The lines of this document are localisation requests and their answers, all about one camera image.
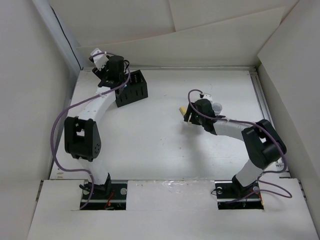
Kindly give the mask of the black slotted organizer box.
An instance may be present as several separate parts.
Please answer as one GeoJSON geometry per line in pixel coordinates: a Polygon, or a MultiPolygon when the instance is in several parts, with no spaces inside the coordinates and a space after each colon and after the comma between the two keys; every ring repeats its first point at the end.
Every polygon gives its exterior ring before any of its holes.
{"type": "Polygon", "coordinates": [[[115,103],[118,108],[146,99],[148,97],[148,86],[141,70],[131,72],[126,87],[116,90],[115,96],[115,103]]]}

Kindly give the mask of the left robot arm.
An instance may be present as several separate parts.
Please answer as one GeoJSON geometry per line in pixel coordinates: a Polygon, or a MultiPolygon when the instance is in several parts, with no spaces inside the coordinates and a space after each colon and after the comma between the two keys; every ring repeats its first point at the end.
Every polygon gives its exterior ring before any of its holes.
{"type": "Polygon", "coordinates": [[[90,60],[95,64],[92,71],[100,83],[95,96],[86,101],[83,110],[65,119],[64,149],[89,173],[90,181],[80,186],[87,192],[86,199],[94,196],[104,199],[111,194],[112,189],[110,174],[98,169],[97,157],[102,149],[98,123],[129,81],[129,62],[122,56],[108,56],[104,52],[93,54],[90,60]]]}

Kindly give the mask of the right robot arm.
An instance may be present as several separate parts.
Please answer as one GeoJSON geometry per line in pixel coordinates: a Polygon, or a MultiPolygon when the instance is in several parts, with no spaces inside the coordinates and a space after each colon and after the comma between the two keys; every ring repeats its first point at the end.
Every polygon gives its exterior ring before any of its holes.
{"type": "Polygon", "coordinates": [[[270,121],[262,119],[258,122],[227,119],[217,115],[208,98],[200,98],[189,102],[183,115],[185,122],[202,126],[215,136],[225,136],[244,143],[248,160],[242,169],[232,177],[228,191],[234,199],[241,199],[257,193],[254,184],[266,173],[276,173],[266,169],[283,158],[287,147],[274,129],[270,121]]]}

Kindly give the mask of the white foam board backdrop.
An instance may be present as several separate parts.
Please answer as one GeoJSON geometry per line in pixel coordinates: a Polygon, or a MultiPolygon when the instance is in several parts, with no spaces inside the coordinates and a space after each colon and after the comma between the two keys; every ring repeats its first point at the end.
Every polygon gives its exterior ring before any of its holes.
{"type": "Polygon", "coordinates": [[[283,7],[164,35],[100,44],[133,66],[253,66],[258,52],[280,25],[283,7]]]}

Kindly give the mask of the yellow highlighter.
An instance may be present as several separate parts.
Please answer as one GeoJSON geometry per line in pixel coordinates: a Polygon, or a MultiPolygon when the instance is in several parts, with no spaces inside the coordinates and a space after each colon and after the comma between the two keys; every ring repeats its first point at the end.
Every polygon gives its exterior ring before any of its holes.
{"type": "Polygon", "coordinates": [[[184,117],[187,113],[187,108],[184,106],[179,107],[179,112],[181,113],[181,115],[184,117]]]}

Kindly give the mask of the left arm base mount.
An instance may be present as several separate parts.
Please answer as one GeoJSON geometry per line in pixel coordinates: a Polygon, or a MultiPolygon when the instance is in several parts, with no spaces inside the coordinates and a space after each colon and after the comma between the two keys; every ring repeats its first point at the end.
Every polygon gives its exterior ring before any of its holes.
{"type": "Polygon", "coordinates": [[[83,211],[124,211],[127,205],[127,181],[112,181],[110,183],[110,190],[107,192],[98,192],[95,190],[92,197],[88,201],[89,193],[82,190],[80,201],[80,210],[83,211]]]}

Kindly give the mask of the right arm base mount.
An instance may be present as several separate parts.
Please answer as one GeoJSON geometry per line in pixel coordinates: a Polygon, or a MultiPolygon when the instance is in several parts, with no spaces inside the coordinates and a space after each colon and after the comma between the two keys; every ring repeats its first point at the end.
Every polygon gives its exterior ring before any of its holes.
{"type": "Polygon", "coordinates": [[[212,195],[216,196],[219,210],[263,210],[259,185],[255,181],[245,188],[236,188],[231,180],[216,180],[212,195]]]}

